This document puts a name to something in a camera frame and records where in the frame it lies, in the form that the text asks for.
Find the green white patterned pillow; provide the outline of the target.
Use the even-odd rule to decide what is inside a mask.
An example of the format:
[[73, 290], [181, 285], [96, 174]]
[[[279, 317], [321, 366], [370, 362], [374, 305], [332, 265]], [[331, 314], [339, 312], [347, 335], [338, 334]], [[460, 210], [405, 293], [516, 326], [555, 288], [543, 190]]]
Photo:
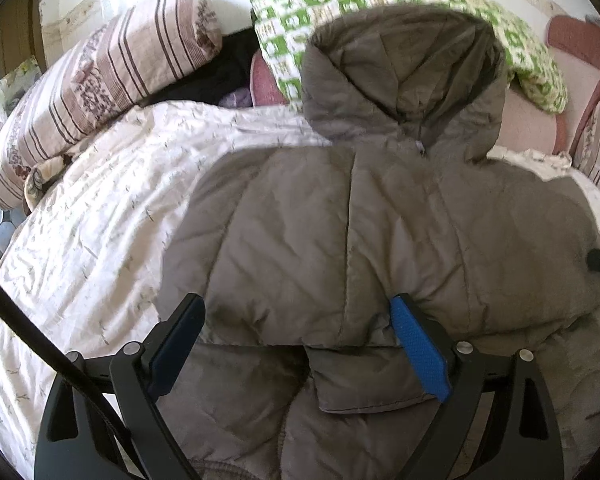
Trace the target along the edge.
[[302, 107], [300, 68], [314, 30], [342, 14], [399, 3], [436, 4], [482, 18], [505, 51], [507, 77], [548, 114], [568, 104], [564, 75], [553, 55], [522, 18], [493, 0], [249, 0], [264, 62], [277, 88], [294, 107]]

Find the grey quilted hooded jacket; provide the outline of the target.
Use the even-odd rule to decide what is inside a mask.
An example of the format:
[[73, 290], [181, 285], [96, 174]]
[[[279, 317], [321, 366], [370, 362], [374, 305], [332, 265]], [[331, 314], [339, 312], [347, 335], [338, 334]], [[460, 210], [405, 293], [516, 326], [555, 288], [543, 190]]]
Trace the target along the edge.
[[204, 329], [160, 401], [205, 479], [392, 479], [437, 403], [390, 324], [405, 292], [456, 339], [538, 359], [574, 478], [600, 447], [600, 247], [577, 183], [489, 157], [506, 63], [492, 26], [383, 6], [318, 28], [303, 113], [325, 140], [219, 159], [162, 264]]

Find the striped floral pillow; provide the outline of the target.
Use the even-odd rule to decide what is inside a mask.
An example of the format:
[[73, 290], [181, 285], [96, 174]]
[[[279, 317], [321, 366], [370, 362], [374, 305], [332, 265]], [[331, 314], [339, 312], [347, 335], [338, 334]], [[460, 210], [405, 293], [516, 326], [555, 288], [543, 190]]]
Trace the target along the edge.
[[35, 81], [0, 131], [0, 209], [24, 200], [34, 166], [65, 153], [215, 58], [211, 0], [145, 0], [78, 42]]

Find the black cloth behind pillows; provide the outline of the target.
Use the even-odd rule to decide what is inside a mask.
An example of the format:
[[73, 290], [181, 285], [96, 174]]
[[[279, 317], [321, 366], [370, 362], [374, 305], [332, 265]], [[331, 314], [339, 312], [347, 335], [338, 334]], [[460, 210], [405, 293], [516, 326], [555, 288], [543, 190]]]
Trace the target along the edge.
[[222, 49], [207, 64], [140, 102], [194, 101], [227, 108], [252, 107], [251, 62], [259, 49], [253, 27], [224, 36]]

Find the white floral bed quilt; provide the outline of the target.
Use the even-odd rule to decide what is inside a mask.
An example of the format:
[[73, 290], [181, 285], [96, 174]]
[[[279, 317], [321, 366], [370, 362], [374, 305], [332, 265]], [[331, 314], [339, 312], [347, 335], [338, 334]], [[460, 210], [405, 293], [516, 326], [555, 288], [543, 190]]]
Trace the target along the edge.
[[[194, 186], [219, 158], [247, 148], [327, 144], [286, 106], [132, 108], [74, 147], [76, 161], [10, 239], [0, 284], [60, 350], [114, 353], [158, 322], [162, 254]], [[600, 231], [600, 190], [566, 155], [496, 144], [488, 157], [577, 185]], [[0, 450], [23, 479], [33, 479], [54, 375], [0, 320]]]

